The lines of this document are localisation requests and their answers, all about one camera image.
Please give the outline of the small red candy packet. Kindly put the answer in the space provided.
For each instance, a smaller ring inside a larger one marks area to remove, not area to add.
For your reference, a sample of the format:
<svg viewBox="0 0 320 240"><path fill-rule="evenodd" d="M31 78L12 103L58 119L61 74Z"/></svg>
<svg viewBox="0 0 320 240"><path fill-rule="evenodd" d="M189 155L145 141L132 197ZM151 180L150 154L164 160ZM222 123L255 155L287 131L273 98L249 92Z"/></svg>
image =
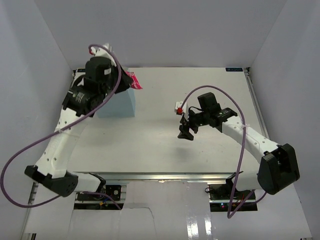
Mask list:
<svg viewBox="0 0 320 240"><path fill-rule="evenodd" d="M136 74L134 72L127 71L126 74L132 79L132 83L130 85L130 87L132 89L136 89L136 90L142 90L143 89L143 87L139 83L139 80L137 79L137 76L136 76Z"/></svg>

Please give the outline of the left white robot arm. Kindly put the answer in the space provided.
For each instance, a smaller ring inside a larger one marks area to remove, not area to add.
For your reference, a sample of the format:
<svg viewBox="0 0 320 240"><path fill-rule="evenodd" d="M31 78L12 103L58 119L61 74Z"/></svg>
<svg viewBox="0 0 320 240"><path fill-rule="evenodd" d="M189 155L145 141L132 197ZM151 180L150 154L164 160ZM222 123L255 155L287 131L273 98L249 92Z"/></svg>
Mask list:
<svg viewBox="0 0 320 240"><path fill-rule="evenodd" d="M94 199L105 196L105 180L96 174L75 173L67 166L72 152L95 113L113 95L131 87L132 79L112 56L93 56L84 73L73 79L62 102L60 117L43 155L24 173L60 197L88 192Z"/></svg>

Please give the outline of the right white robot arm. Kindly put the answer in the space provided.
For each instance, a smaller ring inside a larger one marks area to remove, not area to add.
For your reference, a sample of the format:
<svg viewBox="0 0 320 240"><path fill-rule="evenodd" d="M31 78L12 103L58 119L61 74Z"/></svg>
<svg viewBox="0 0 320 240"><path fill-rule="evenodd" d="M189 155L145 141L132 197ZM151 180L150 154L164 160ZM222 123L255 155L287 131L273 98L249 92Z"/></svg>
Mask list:
<svg viewBox="0 0 320 240"><path fill-rule="evenodd" d="M259 164L257 172L240 172L227 179L225 192L229 198L236 200L244 191L251 190L275 195L300 179L296 152L290 144L280 145L244 125L234 110L221 108L212 92L197 99L200 105L197 112L182 101L175 104L175 113L182 116L178 138L192 141L199 127L210 126L239 143Z"/></svg>

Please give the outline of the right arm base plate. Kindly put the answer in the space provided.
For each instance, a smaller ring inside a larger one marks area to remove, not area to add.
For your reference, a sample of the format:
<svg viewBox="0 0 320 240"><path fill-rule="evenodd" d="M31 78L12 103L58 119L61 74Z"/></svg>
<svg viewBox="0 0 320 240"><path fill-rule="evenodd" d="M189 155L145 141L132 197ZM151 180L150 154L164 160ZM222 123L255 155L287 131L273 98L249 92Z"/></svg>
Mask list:
<svg viewBox="0 0 320 240"><path fill-rule="evenodd" d="M210 211L212 213L216 212L227 212L229 207L229 201L231 196L232 188L227 186L227 184L210 184L204 189L204 191L209 196ZM244 201L244 199L249 195L251 191L235 191L232 200L231 211ZM256 204L256 195L253 193L239 208L239 212L255 212L258 210Z"/></svg>

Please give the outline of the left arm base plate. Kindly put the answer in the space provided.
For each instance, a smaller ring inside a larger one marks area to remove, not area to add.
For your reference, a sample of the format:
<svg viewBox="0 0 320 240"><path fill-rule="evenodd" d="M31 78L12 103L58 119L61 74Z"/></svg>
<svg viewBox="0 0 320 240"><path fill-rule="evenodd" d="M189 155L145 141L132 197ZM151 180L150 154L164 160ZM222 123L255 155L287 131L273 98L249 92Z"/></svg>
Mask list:
<svg viewBox="0 0 320 240"><path fill-rule="evenodd" d="M105 195L77 193L74 202L75 210L121 210L124 206L121 185L106 185L102 193L110 196L117 204Z"/></svg>

